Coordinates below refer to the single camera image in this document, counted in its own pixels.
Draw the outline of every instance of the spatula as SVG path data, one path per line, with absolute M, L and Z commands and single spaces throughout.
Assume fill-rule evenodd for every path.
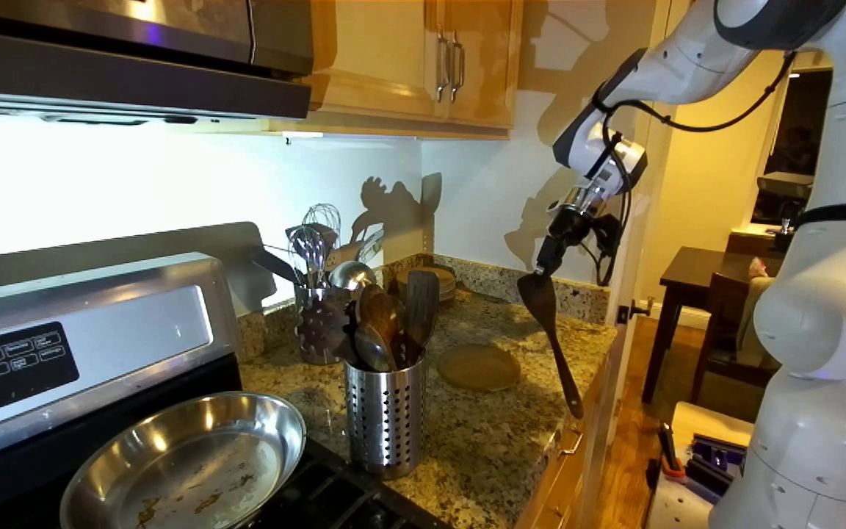
M 554 279 L 548 275 L 526 275 L 518 279 L 518 292 L 520 292 L 523 307 L 532 311 L 532 317 L 548 332 L 570 416 L 583 419 L 583 398 L 577 391 L 570 366 L 567 366 L 563 342 L 558 342 L 558 300 L 554 295 Z
M 435 311 L 442 307 L 442 284 L 432 272 L 413 272 L 407 284 L 407 332 L 426 347 Z

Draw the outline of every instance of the utensil holder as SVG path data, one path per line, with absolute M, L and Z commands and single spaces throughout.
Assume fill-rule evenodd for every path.
M 354 466 L 379 476 L 404 476 L 420 458 L 426 366 L 376 373 L 347 366 L 347 442 Z

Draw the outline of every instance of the display screen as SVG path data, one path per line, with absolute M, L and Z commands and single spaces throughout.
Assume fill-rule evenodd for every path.
M 60 323 L 0 336 L 0 407 L 75 382 L 78 366 Z

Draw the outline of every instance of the stainless steel frying pan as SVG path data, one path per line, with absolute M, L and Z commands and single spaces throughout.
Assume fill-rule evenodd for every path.
M 69 482 L 66 529 L 242 527 L 294 475 L 303 416 L 269 395 L 172 407 L 104 445 Z

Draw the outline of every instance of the range hood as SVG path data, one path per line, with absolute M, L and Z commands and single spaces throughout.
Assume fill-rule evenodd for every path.
M 303 117 L 310 0 L 0 0 L 0 115 Z

